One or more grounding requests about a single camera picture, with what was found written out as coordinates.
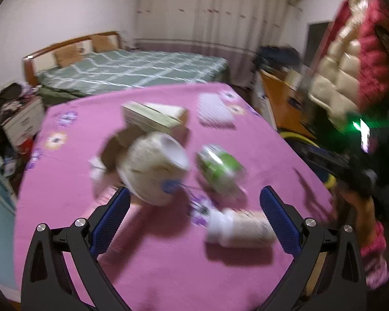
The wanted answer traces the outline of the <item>pink sleeve forearm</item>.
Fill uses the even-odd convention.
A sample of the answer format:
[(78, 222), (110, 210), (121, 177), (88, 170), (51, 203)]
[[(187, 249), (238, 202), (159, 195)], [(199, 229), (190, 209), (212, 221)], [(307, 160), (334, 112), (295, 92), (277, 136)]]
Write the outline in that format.
[(369, 290), (375, 290), (389, 280), (389, 269), (384, 257), (386, 251), (384, 227), (379, 221), (376, 221), (374, 231), (373, 242), (360, 249), (365, 281)]

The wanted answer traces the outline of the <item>person right hand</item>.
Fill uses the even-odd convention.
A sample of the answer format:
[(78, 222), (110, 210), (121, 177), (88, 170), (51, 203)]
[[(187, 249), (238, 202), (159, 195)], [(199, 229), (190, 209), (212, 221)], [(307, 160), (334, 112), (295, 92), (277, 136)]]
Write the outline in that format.
[(360, 194), (349, 189), (338, 189), (343, 199), (356, 209), (356, 235), (359, 240), (370, 242), (376, 236), (376, 217), (374, 201), (371, 197), (362, 198)]

